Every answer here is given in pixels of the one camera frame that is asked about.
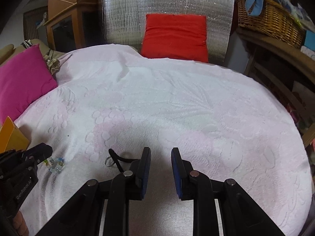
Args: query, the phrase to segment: silver insulation panel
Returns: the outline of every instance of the silver insulation panel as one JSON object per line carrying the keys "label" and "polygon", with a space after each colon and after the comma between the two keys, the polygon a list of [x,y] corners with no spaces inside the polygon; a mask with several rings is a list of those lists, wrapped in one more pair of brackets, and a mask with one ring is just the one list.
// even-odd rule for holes
{"label": "silver insulation panel", "polygon": [[221,64],[227,50],[234,0],[102,0],[107,43],[140,48],[150,13],[207,16],[209,62]]}

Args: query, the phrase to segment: clear ring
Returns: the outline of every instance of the clear ring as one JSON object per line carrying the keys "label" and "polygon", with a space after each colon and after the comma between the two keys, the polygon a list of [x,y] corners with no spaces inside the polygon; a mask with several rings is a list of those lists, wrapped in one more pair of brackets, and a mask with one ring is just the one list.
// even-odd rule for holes
{"label": "clear ring", "polygon": [[108,156],[105,160],[105,166],[106,167],[113,167],[115,164],[115,162],[113,161],[113,159],[111,158],[111,156]]}

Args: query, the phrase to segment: human hand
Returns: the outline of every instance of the human hand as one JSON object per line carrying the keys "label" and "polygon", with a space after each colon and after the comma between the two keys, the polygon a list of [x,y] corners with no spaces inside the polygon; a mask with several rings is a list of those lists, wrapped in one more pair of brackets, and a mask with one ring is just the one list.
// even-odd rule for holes
{"label": "human hand", "polygon": [[29,236],[29,231],[21,211],[18,211],[16,216],[13,218],[13,227],[16,229],[19,235]]}

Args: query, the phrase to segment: bed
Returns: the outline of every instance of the bed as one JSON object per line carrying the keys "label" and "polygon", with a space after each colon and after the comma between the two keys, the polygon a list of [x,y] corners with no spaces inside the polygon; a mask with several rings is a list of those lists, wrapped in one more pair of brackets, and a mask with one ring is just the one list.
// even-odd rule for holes
{"label": "bed", "polygon": [[39,165],[21,207],[30,235],[88,179],[119,173],[105,166],[109,148],[139,158],[145,146],[148,190],[130,203],[130,235],[192,235],[193,204],[177,198],[173,147],[210,178],[234,178],[285,235],[299,234],[311,204],[308,158],[292,118],[266,88],[216,65],[147,59],[125,45],[76,50],[60,62],[58,87],[15,120],[30,147],[44,142],[65,160],[60,174]]}

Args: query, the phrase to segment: pillow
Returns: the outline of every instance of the pillow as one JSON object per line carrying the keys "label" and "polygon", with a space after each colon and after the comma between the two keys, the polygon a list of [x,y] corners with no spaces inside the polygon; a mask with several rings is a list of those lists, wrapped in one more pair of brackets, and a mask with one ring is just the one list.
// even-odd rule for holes
{"label": "pillow", "polygon": [[13,53],[14,45],[9,44],[0,49],[0,65]]}
{"label": "pillow", "polygon": [[208,62],[206,16],[147,14],[141,55]]}
{"label": "pillow", "polygon": [[16,120],[35,100],[56,88],[38,45],[0,67],[0,122]]}

